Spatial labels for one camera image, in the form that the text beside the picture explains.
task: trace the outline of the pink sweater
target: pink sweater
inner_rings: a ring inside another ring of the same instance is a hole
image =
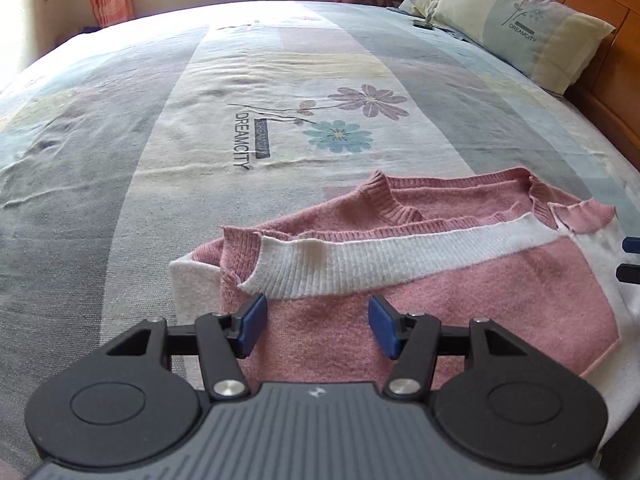
[[[489,316],[577,374],[609,363],[595,375],[615,428],[640,394],[633,381],[628,394],[609,384],[625,383],[620,356],[635,352],[632,295],[615,279],[622,237],[612,206],[580,202],[524,168],[452,180],[377,172],[324,204],[225,228],[170,268],[176,303],[193,315],[267,295],[268,328],[241,362],[253,384],[382,383],[392,363],[366,308],[382,293],[400,312],[444,324]],[[433,386],[460,370],[461,359],[439,359]]]

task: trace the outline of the metal screw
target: metal screw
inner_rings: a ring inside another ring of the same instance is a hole
[[[222,397],[236,397],[244,392],[246,387],[240,381],[225,379],[213,385],[213,391]]]
[[[394,379],[389,389],[396,395],[411,395],[420,390],[420,383],[413,379]]]

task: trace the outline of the bed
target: bed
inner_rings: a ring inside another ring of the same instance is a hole
[[[569,101],[409,16],[324,2],[143,18],[19,75],[0,94],[0,478],[38,463],[22,414],[44,378],[143,317],[202,314],[174,303],[168,264],[222,225],[322,202],[376,169],[526,166],[640,233],[640,0],[562,1],[618,28]],[[336,127],[348,142],[310,142]],[[639,340],[593,380],[640,384]],[[607,437],[640,399],[620,390]]]

